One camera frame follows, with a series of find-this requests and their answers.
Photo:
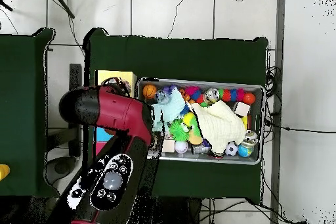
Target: yellow object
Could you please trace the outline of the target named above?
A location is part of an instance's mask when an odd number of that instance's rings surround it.
[[[9,166],[6,164],[0,164],[0,181],[4,179],[10,172]]]
[[[198,145],[203,142],[203,138],[200,136],[195,135],[194,130],[191,129],[189,132],[189,138],[188,141],[193,145]]]
[[[191,120],[192,120],[192,118],[193,118],[194,116],[195,116],[195,115],[194,115],[193,112],[189,112],[189,113],[185,114],[185,115],[183,116],[183,122],[184,122],[188,127],[191,127],[192,124],[191,124],[190,122],[191,122]]]
[[[244,126],[245,126],[245,129],[247,130],[247,116],[246,116],[246,117],[243,117],[241,120],[243,121],[243,124],[244,124]]]
[[[125,83],[131,86],[131,92],[129,95],[131,97],[135,97],[135,85],[137,83],[137,77],[132,72],[120,72],[120,71],[111,71],[111,70],[99,70],[98,71],[98,84],[100,85],[104,80],[111,78],[111,77],[118,77]]]

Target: yellow toy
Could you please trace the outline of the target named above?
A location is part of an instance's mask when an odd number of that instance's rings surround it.
[[[9,174],[9,166],[6,164],[0,164],[0,181]]]
[[[194,113],[193,112],[189,112],[187,114],[185,114],[183,116],[183,122],[188,126],[188,127],[191,127],[192,124],[191,124],[191,120],[192,118],[195,117]]]

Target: soccer ball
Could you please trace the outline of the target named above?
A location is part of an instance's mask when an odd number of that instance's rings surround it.
[[[258,138],[258,135],[254,131],[247,130],[246,134],[245,134],[245,139],[244,140],[250,141],[250,140],[257,139],[257,138]]]
[[[238,147],[235,142],[229,142],[225,149],[225,154],[227,156],[235,156],[237,154]]]

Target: yellow box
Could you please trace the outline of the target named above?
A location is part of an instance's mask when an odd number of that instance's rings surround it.
[[[122,82],[125,83],[126,87],[130,89],[129,92],[131,97],[134,97],[135,85],[137,82],[137,77],[132,72],[120,72],[111,70],[99,70],[98,74],[98,84],[100,85],[104,80],[111,77],[121,78]]]

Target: pink object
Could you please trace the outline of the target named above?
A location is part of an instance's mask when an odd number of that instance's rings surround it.
[[[243,101],[245,91],[242,88],[237,90],[237,101]]]
[[[199,87],[187,87],[184,89],[186,94],[192,96],[196,91],[199,90]]]

